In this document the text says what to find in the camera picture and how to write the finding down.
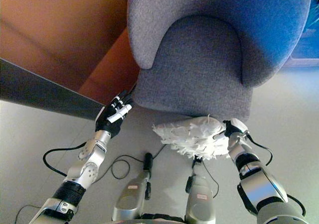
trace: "floor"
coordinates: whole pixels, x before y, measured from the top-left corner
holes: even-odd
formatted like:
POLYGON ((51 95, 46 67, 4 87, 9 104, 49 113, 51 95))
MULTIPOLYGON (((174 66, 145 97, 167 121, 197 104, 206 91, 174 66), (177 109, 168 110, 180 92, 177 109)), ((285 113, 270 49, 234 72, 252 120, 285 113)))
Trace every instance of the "floor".
MULTIPOLYGON (((20 207, 41 206, 63 180, 44 166, 42 155, 52 148, 73 147, 86 141, 93 134, 94 122, 3 101, 0 105, 0 222, 11 224, 20 207)), ((109 143, 101 172, 120 154, 142 159, 146 152, 156 153, 161 142, 152 132, 152 124, 181 118, 184 117, 134 108, 120 134, 109 143)), ((246 124, 256 141, 273 150, 270 171, 289 194, 304 203, 309 223, 318 223, 319 68, 285 69, 255 89, 246 124)), ((264 150, 256 147, 255 151, 261 160, 268 159, 264 150)), ((56 152, 48 161, 67 172, 76 156, 77 151, 56 152)), ((142 169, 141 163, 128 161, 128 177, 116 180, 108 173, 93 185, 71 223, 99 224, 111 219, 113 204, 122 188, 142 169)), ((239 177, 231 160, 218 158, 206 165, 220 184, 215 201, 216 223, 255 224, 256 218, 245 210, 237 193, 239 177)), ((118 175, 126 170, 124 163, 115 167, 118 175)), ((183 217, 187 201, 184 189, 190 174, 191 160, 166 147, 154 161, 152 198, 146 202, 145 212, 183 217)), ((17 223, 28 223, 36 212, 36 208, 23 209, 17 223)))

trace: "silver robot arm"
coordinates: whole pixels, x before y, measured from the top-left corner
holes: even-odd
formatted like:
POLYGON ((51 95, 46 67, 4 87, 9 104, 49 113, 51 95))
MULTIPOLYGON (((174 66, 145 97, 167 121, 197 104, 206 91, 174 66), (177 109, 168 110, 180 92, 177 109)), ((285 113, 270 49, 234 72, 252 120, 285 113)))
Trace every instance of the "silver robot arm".
POLYGON ((103 107, 96 118, 95 135, 88 140, 52 198, 47 199, 29 224, 64 224, 70 221, 86 190, 96 181, 104 161, 107 144, 116 136, 123 119, 132 108, 125 93, 103 107))
POLYGON ((289 203, 283 186, 269 172, 247 143, 247 127, 237 119, 226 121, 229 156, 239 171, 238 193, 257 216, 257 224, 308 224, 289 203))

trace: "label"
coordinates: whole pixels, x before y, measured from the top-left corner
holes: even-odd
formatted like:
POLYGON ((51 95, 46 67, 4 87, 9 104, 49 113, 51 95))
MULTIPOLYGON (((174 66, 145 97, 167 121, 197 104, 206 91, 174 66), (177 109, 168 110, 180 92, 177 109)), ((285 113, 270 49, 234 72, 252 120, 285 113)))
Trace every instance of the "label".
POLYGON ((207 196, 204 194, 197 194, 197 199, 207 200, 207 196))
POLYGON ((128 189, 137 189, 139 188, 137 185, 128 186, 128 189))

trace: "gray fabric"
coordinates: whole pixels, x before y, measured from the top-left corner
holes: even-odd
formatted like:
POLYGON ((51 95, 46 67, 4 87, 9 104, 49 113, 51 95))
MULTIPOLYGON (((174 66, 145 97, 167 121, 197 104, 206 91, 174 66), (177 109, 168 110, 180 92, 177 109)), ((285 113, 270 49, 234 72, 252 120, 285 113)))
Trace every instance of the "gray fabric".
POLYGON ((241 83, 235 30, 216 18, 189 16, 169 28, 152 69, 141 70, 133 98, 150 109, 246 121, 251 94, 241 83))
POLYGON ((129 0, 128 28, 134 58, 150 69, 160 42, 178 19, 206 14, 230 23, 242 50, 242 82, 266 82, 292 52, 310 0, 129 0))

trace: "black cable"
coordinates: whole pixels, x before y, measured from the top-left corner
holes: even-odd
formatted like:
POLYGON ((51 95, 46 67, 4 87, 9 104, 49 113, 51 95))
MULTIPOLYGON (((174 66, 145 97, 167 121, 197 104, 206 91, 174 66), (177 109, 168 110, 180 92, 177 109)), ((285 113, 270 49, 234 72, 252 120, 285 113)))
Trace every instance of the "black cable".
POLYGON ((210 172, 208 171, 208 169, 206 168, 206 165, 204 163, 204 161, 202 161, 203 165, 204 165, 204 168, 206 169, 206 171, 208 172, 208 175, 211 177, 211 179, 217 184, 217 191, 216 191, 216 194, 213 196, 213 198, 215 198, 219 192, 219 184, 218 182, 213 178, 213 176, 210 174, 210 172))
POLYGON ((59 171, 59 170, 53 168, 50 164, 48 164, 48 162, 46 161, 46 156, 47 156, 49 153, 55 152, 55 151, 68 151, 68 150, 79 149, 79 148, 84 147, 85 144, 86 144, 86 142, 80 144, 79 146, 73 147, 73 148, 55 148, 55 149, 51 149, 51 150, 47 151, 47 152, 44 154, 44 156, 43 156, 43 158, 42 158, 42 159, 43 159, 43 162, 44 162, 44 164, 45 164, 49 169, 51 169, 52 171, 54 171, 54 172, 56 172, 56 173, 58 173, 58 174, 63 175, 64 177, 66 177, 66 174, 65 174, 65 173, 63 173, 63 172, 61 172, 61 171, 59 171))
POLYGON ((289 194, 287 194, 287 197, 290 198, 290 199, 292 199, 292 200, 294 200, 294 201, 301 207, 301 209, 303 210, 302 215, 305 216, 305 215, 306 215, 306 208, 305 208, 305 206, 302 204, 302 202, 300 202, 297 198, 295 198, 295 197, 293 197, 293 196, 291 196, 291 195, 289 195, 289 194))
MULTIPOLYGON (((156 157, 158 157, 158 155, 161 153, 161 151, 166 147, 167 144, 164 144, 160 149, 159 151, 153 156, 153 159, 155 159, 156 157)), ((98 178, 94 183, 97 183, 98 181, 100 181, 106 174, 107 172, 111 169, 111 172, 112 172, 112 175, 114 178, 118 179, 118 180, 121 180, 121 179, 124 179, 128 176, 130 170, 131 170, 131 166, 130 166, 130 163, 124 159, 119 159, 121 157, 129 157, 129 158, 132 158, 140 163, 143 163, 142 160, 139 160, 133 156, 130 156, 130 155, 127 155, 127 154, 123 154, 123 155, 120 155, 118 156, 116 159, 114 159, 114 161, 111 163, 111 165, 106 169, 106 171, 102 174, 102 176, 100 178, 98 178), (114 174, 114 171, 113 171, 113 165, 116 164, 117 162, 120 162, 120 161, 123 161, 123 162, 126 162, 126 164, 128 165, 128 170, 126 172, 125 175, 123 175, 122 177, 118 177, 114 174)))
POLYGON ((16 222, 17 222, 17 220, 18 220, 18 216, 19 216, 20 212, 22 211, 22 209, 24 209, 24 208, 26 208, 26 207, 33 207, 33 208, 38 208, 38 209, 41 208, 41 207, 37 207, 37 206, 31 205, 31 204, 24 205, 22 208, 19 209, 19 211, 18 211, 17 214, 15 215, 14 224, 16 224, 16 222))
POLYGON ((160 152, 166 147, 167 144, 164 144, 160 149, 159 151, 153 156, 153 159, 156 159, 157 156, 160 154, 160 152))
POLYGON ((271 151, 271 149, 269 149, 269 148, 267 148, 267 147, 265 147, 265 146, 262 146, 262 145, 256 143, 256 142, 253 140, 253 138, 250 136, 250 134, 247 134, 247 138, 248 138, 254 145, 256 145, 256 146, 258 146, 258 147, 260 147, 260 148, 266 149, 266 150, 270 153, 270 159, 269 159, 269 161, 266 163, 266 166, 268 166, 268 165, 271 163, 271 161, 273 161, 273 157, 274 157, 273 152, 271 151))

